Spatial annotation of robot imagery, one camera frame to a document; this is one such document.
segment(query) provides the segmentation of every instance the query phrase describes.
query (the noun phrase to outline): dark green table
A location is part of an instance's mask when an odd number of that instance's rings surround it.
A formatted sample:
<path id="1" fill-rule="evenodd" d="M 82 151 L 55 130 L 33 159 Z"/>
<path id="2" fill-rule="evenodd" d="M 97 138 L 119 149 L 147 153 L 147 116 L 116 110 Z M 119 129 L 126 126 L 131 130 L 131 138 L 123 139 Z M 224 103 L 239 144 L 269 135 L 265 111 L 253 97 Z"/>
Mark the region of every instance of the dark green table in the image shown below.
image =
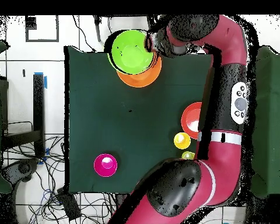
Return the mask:
<path id="1" fill-rule="evenodd" d="M 163 159 L 195 152 L 173 144 L 183 131 L 184 109 L 202 100 L 211 58 L 185 55 L 162 58 L 159 77 L 149 86 L 124 84 L 105 53 L 69 52 L 69 190 L 70 192 L 130 193 L 136 183 Z M 100 177 L 93 161 L 113 155 L 116 173 Z"/>

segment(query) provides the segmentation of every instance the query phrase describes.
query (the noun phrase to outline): red bowl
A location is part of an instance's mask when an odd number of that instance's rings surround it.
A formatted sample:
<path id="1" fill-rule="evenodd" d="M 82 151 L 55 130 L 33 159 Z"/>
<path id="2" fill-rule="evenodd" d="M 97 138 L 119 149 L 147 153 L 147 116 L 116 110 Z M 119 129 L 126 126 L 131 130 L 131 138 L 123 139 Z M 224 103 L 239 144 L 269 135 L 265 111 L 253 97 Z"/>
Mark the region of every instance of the red bowl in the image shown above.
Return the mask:
<path id="1" fill-rule="evenodd" d="M 198 139 L 198 123 L 202 102 L 190 104 L 181 116 L 181 126 L 191 138 Z"/>

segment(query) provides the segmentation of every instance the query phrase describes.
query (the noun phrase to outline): orange bowl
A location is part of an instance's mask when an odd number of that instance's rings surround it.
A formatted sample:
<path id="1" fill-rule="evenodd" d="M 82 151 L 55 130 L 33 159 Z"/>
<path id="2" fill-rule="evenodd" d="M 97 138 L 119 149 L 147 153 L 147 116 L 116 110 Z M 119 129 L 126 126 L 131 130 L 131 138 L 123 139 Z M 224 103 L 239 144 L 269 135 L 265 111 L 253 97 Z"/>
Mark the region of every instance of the orange bowl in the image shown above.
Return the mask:
<path id="1" fill-rule="evenodd" d="M 137 75 L 126 75 L 119 71 L 117 75 L 120 79 L 131 87 L 142 88 L 153 83 L 159 76 L 162 67 L 161 57 L 156 57 L 156 61 L 152 62 L 152 66 L 143 73 Z"/>

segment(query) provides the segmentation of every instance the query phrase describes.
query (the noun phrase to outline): blue tape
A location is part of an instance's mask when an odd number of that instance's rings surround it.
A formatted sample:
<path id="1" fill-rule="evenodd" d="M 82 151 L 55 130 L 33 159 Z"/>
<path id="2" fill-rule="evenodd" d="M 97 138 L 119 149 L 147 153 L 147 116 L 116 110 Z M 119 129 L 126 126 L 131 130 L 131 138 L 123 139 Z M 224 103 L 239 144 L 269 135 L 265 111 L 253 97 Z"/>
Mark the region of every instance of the blue tape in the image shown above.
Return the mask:
<path id="1" fill-rule="evenodd" d="M 47 86 L 47 76 L 44 77 L 44 88 L 47 89 L 48 86 Z"/>
<path id="2" fill-rule="evenodd" d="M 47 157 L 43 157 L 43 161 L 45 162 L 48 158 Z"/>

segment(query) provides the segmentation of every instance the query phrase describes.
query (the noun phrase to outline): black chair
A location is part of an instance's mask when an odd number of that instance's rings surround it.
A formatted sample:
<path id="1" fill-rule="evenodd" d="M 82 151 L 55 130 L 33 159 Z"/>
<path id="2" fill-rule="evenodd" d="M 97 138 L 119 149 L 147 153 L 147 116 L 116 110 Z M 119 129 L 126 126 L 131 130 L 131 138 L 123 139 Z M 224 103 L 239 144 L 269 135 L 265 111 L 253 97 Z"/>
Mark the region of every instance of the black chair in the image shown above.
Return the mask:
<path id="1" fill-rule="evenodd" d="M 8 45 L 0 41 L 0 53 Z M 8 81 L 0 76 L 0 224 L 18 224 L 15 213 L 15 198 L 21 181 L 27 182 L 36 171 L 44 156 L 44 79 L 33 75 L 33 122 L 32 131 L 4 134 L 8 129 Z M 2 169 L 2 153 L 10 148 L 34 142 L 35 156 L 18 160 Z"/>

